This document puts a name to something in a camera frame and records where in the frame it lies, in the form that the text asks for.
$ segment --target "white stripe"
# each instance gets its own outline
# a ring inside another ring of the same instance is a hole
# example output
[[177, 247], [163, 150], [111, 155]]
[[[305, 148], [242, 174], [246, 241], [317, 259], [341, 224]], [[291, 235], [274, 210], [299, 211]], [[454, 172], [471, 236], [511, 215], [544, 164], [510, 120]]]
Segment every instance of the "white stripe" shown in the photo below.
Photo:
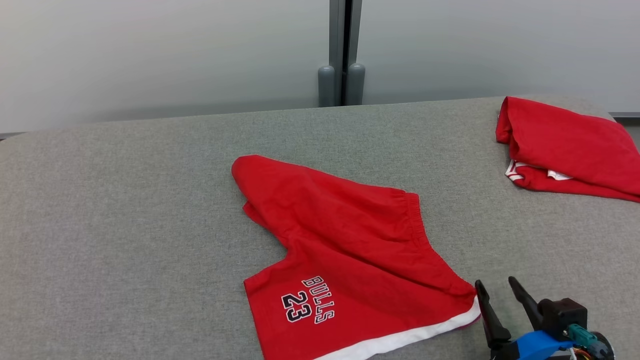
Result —
[[557, 172], [557, 171], [553, 171], [553, 170], [547, 170], [547, 176], [548, 177], [553, 177], [556, 180], [569, 180], [569, 179], [573, 179], [571, 176], [567, 176], [564, 175], [561, 172]]
[[316, 360], [364, 360], [376, 354], [384, 354], [405, 345], [418, 342], [420, 340], [432, 338], [443, 332], [457, 329], [458, 327], [472, 323], [480, 316], [480, 306], [477, 297], [466, 313], [454, 316], [445, 322], [434, 325], [417, 327], [403, 332], [383, 336], [381, 338], [361, 341], [350, 347], [342, 348], [338, 351], [330, 352]]
[[507, 177], [511, 181], [524, 179], [524, 176], [518, 174], [518, 172], [516, 171], [516, 168], [519, 168], [519, 167], [530, 167], [530, 166], [531, 165], [529, 165], [527, 163], [523, 163], [522, 161], [517, 161], [516, 162], [516, 161], [513, 161], [513, 159], [511, 159], [511, 161], [509, 162], [509, 167], [507, 168], [507, 172], [505, 172], [504, 175], [507, 175]]

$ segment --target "red basketball shorts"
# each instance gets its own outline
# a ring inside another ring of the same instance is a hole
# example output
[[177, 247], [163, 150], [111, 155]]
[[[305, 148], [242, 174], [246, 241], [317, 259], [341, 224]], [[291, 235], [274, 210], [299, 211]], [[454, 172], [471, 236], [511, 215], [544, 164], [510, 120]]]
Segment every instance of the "red basketball shorts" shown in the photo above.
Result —
[[507, 96], [495, 136], [522, 188], [640, 202], [640, 154], [616, 122]]
[[256, 155], [232, 173], [246, 214], [287, 249], [244, 282], [266, 360], [367, 359], [480, 315], [429, 245], [417, 194]]

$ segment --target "teal connector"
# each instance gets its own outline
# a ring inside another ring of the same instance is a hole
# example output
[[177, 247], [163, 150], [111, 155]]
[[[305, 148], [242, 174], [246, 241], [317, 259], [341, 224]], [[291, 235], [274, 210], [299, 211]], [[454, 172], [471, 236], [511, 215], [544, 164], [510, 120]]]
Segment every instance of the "teal connector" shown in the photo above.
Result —
[[569, 325], [567, 333], [574, 343], [585, 348], [589, 348], [592, 344], [598, 342], [598, 338], [596, 338], [594, 334], [591, 334], [587, 329], [575, 323]]

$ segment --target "gray fabric surface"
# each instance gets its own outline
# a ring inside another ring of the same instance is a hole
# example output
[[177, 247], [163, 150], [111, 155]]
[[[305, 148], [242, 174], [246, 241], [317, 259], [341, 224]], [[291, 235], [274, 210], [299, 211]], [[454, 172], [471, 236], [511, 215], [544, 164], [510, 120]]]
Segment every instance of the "gray fabric surface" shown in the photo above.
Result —
[[[605, 116], [586, 101], [535, 100]], [[230, 175], [261, 154], [421, 196], [436, 251], [514, 336], [514, 275], [640, 352], [640, 204], [504, 176], [502, 98], [111, 122], [0, 143], [0, 359], [260, 359], [243, 279], [285, 251]], [[485, 359], [482, 325], [375, 359]]]

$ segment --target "white wall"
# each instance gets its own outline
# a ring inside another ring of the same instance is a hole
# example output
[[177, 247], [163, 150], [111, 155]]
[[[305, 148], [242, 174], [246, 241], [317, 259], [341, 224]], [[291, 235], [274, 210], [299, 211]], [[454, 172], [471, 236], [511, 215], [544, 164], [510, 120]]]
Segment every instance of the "white wall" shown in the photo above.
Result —
[[317, 106], [329, 2], [0, 0], [0, 133]]
[[638, 0], [363, 0], [364, 103], [557, 92], [640, 111]]

